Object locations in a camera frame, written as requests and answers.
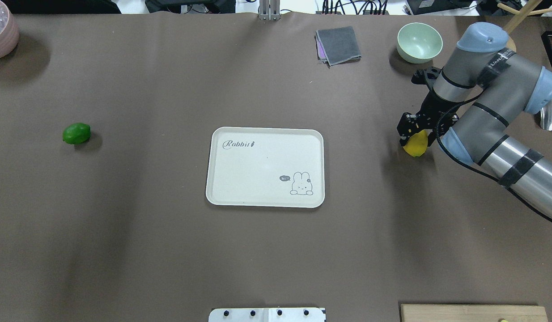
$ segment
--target wooden board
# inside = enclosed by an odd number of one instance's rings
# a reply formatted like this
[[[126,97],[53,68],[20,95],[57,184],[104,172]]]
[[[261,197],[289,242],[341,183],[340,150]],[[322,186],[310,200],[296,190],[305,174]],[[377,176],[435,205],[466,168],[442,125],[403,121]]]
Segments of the wooden board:
[[[548,322],[542,306],[401,304],[401,322]]]

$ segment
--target white bracket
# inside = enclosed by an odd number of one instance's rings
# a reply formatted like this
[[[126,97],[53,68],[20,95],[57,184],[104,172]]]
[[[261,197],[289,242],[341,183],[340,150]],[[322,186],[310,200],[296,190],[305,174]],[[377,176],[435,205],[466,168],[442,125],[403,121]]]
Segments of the white bracket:
[[[214,309],[208,322],[326,322],[325,308]]]
[[[260,0],[258,18],[260,20],[280,20],[280,0]]]

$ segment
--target pink bowl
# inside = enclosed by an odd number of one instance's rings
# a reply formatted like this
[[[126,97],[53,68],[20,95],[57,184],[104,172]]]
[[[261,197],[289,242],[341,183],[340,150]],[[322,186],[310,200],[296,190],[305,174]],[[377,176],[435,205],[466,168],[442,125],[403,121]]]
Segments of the pink bowl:
[[[1,1],[0,5],[6,7],[6,5]],[[0,32],[0,58],[4,57],[8,53],[11,53],[20,40],[20,31],[16,21],[14,20],[14,16],[8,7],[6,7],[6,10],[8,10],[8,22],[6,23],[4,30]]]

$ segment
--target green lime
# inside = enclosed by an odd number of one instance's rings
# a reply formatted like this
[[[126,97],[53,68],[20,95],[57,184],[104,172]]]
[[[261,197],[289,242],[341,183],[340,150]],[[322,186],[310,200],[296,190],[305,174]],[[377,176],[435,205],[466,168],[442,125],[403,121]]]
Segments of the green lime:
[[[74,123],[63,131],[63,141],[69,144],[84,143],[91,136],[91,127],[84,123]]]

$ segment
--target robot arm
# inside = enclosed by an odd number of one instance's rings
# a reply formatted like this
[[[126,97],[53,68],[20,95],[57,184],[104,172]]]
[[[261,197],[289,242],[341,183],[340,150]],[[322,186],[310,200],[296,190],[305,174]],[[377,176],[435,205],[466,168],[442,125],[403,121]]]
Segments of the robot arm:
[[[552,163],[509,137],[504,130],[521,112],[530,114],[552,98],[552,73],[505,48],[508,35],[485,22],[471,25],[436,75],[421,110],[404,114],[397,130],[401,145],[433,130],[443,113],[463,102],[475,85],[484,92],[460,120],[444,120],[442,142],[457,159],[476,163],[552,219]],[[435,139],[430,134],[429,144]]]

